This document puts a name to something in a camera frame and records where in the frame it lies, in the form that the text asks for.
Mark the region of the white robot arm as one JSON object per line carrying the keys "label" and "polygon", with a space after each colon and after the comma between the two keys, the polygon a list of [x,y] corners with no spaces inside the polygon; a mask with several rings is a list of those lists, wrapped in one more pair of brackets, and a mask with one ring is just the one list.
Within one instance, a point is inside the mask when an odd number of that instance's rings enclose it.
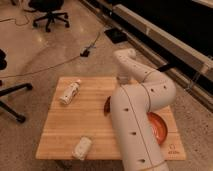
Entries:
{"label": "white robot arm", "polygon": [[147,113],[175,99],[174,82],[164,73],[135,60],[134,49],[113,54],[120,86],[110,99],[110,112],[125,171],[169,171]]}

